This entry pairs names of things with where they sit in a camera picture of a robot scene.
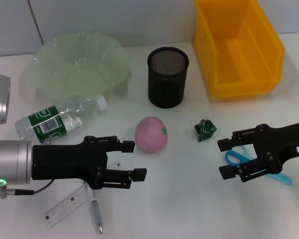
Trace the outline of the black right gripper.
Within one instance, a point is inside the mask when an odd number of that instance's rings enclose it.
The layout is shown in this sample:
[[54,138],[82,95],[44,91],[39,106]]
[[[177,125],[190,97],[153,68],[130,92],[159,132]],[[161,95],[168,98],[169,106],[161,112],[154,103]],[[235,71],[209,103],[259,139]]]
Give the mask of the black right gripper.
[[248,144],[254,146],[258,159],[219,167],[224,180],[238,175],[242,182],[247,182],[268,173],[280,173],[286,161],[299,157],[299,123],[280,128],[261,124],[256,128],[234,131],[231,138],[219,140],[217,144],[220,151]]

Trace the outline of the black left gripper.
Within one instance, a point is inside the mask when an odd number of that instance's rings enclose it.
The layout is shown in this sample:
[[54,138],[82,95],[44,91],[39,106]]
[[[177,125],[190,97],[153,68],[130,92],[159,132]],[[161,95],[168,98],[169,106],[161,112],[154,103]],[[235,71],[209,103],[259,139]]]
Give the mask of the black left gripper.
[[76,145],[35,145],[32,148],[33,180],[81,179],[91,189],[130,189],[132,182],[143,182],[146,168],[107,169],[107,152],[133,153],[135,142],[117,136],[86,136]]

